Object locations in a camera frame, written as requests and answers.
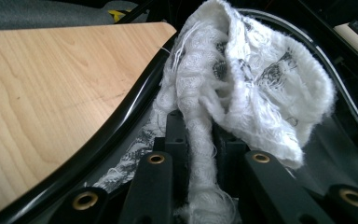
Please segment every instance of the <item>black plastic part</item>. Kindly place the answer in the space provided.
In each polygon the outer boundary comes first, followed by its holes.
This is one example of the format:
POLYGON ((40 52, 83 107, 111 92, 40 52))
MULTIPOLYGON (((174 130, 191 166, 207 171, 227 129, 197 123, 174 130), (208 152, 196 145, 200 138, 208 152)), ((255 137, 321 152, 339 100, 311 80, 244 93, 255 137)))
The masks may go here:
POLYGON ((104 189, 87 187, 76 190, 63 201, 49 223, 101 223, 108 201, 108 194, 104 189))
POLYGON ((323 207, 337 223, 358 223, 358 188, 332 186, 324 197, 323 207))
POLYGON ((175 110, 168 114, 165 134, 165 151, 173 158, 175 200, 182 202, 188 188, 188 148, 186 126, 182 113, 175 110))
POLYGON ((217 183, 220 189, 231 197, 238 197, 238 187, 240 185, 239 158, 245 154, 247 145, 217 124, 213 125, 213 143, 217 149, 215 156, 217 183))
POLYGON ((271 154, 247 152, 241 170, 268 223, 334 223, 271 154))
POLYGON ((173 223, 172 157, 151 152, 139 161, 118 220, 129 223, 173 223))
MULTIPOLYGON (((163 46, 171 49, 174 35, 163 46)), ((126 136, 127 131, 158 91, 162 70, 169 53, 161 49, 135 82, 123 102, 96 134, 53 174, 0 212, 0 223, 26 223, 70 191, 103 161, 126 136)))

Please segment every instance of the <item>hole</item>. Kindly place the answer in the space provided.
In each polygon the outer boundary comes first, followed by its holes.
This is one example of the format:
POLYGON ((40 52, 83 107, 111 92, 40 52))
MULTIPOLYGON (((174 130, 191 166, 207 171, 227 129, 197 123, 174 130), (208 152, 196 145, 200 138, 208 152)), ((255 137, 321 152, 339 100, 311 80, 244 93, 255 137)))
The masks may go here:
POLYGON ((135 222, 136 224, 152 224, 152 218, 148 216, 140 217, 135 222))
POLYGON ((262 162, 262 163, 269 162, 269 157, 261 153, 254 154, 252 158, 254 159, 254 161, 257 162, 262 162))
POLYGON ((98 201, 98 195, 91 191, 86 191, 78 194, 74 201, 72 202, 72 206, 75 210, 86 210, 96 204, 98 201))
POLYGON ((300 221, 300 223, 302 224, 317 224, 318 221, 316 221, 316 219, 308 214, 303 214, 300 216, 300 218, 298 219, 298 221, 300 221))
POLYGON ((148 161, 152 164, 160 164, 165 161, 165 158, 162 155, 151 155, 148 161))
POLYGON ((346 202, 358 207, 358 192, 351 189, 341 189, 339 196, 346 202))

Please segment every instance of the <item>white cloth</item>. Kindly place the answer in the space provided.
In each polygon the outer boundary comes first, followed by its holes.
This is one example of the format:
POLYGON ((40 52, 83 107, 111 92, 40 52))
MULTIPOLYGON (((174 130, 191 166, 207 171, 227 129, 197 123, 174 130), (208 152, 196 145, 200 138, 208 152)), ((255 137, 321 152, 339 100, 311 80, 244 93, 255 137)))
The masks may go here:
MULTIPOLYGON (((176 40, 143 129, 150 137, 164 136, 168 113, 179 108, 184 115, 190 182, 188 206, 178 213, 188 223, 234 221, 236 207, 216 183, 213 120, 251 149, 296 169, 303 164, 301 147, 331 110, 334 95, 331 79, 302 44, 223 0, 205 2, 176 40)), ((129 153, 151 147, 140 139, 129 153)), ((120 164, 95 186, 117 183, 120 164)))

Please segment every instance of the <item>wood grain surface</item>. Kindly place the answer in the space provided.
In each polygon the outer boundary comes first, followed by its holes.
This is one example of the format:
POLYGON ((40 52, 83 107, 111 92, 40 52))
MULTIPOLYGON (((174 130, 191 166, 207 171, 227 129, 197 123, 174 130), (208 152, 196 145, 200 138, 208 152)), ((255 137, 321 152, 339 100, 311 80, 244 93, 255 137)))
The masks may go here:
POLYGON ((0 210, 86 143, 174 33, 162 22, 0 31, 0 210))

